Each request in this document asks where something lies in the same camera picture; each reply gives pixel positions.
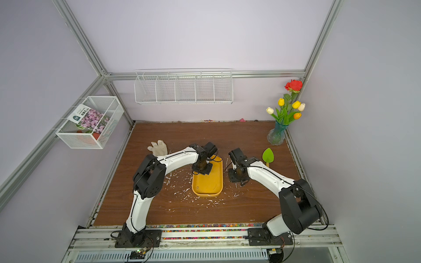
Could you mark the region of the yellow plastic storage box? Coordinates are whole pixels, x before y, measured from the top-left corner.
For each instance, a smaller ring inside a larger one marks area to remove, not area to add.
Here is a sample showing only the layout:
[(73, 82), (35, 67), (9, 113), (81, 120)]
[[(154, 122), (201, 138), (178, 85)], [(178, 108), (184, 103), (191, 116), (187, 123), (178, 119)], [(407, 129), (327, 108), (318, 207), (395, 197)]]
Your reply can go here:
[(198, 197), (217, 197), (223, 190), (223, 163), (222, 158), (214, 156), (214, 160), (209, 163), (212, 164), (210, 174), (194, 174), (192, 180), (192, 191)]

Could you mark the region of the green trowel yellow handle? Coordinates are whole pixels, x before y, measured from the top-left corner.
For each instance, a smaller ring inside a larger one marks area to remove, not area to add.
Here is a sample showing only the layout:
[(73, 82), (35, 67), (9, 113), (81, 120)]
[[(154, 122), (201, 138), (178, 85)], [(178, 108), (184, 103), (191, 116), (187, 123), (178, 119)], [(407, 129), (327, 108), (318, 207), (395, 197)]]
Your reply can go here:
[(271, 148), (267, 148), (262, 154), (262, 160), (267, 167), (274, 162), (275, 156)]

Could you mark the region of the white cotton work glove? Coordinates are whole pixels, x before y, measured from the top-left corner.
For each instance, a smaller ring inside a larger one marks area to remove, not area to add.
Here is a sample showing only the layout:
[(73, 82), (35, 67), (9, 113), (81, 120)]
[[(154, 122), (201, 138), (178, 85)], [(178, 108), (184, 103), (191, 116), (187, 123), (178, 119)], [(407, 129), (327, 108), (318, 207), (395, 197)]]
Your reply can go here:
[(154, 155), (154, 156), (165, 156), (168, 154), (167, 145), (163, 140), (158, 140), (157, 142), (151, 142), (151, 145), (147, 147), (147, 149)]

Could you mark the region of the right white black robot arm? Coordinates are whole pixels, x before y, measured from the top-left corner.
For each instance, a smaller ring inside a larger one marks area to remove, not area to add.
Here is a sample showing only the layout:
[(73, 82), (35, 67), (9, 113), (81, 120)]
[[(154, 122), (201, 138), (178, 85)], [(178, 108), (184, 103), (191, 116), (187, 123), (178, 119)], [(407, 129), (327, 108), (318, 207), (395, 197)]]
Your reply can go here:
[(267, 167), (262, 161), (248, 158), (241, 149), (229, 152), (232, 183), (244, 185), (254, 180), (265, 186), (280, 202), (281, 214), (264, 224), (264, 229), (277, 237), (286, 232), (300, 234), (323, 216), (323, 209), (304, 179), (293, 180)]

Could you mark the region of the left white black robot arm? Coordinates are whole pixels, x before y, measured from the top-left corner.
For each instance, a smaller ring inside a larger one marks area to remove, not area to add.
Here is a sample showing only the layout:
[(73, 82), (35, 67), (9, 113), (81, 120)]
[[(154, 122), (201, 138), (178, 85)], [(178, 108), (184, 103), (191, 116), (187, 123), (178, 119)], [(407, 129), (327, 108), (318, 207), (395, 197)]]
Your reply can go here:
[(217, 154), (215, 144), (192, 144), (178, 152), (164, 156), (147, 155), (136, 171), (133, 181), (134, 199), (123, 229), (130, 235), (143, 231), (153, 198), (161, 191), (163, 181), (170, 172), (192, 165), (195, 174), (208, 175), (212, 170), (210, 160)]

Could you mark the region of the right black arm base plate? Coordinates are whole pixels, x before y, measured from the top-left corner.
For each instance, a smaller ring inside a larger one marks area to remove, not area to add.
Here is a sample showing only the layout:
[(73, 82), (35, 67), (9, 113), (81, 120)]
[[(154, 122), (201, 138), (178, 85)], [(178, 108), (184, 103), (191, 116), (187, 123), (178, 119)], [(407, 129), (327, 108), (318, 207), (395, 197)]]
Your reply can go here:
[(289, 232), (274, 236), (269, 230), (263, 228), (247, 229), (247, 240), (250, 246), (279, 245), (283, 247), (293, 244), (293, 238)]

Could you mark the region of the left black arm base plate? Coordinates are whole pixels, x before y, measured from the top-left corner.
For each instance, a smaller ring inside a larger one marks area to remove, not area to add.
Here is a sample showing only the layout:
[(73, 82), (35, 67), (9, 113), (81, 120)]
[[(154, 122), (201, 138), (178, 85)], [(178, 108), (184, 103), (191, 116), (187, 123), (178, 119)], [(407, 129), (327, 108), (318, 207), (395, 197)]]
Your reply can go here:
[(141, 230), (132, 233), (124, 229), (117, 236), (115, 248), (158, 248), (161, 237), (161, 230)]

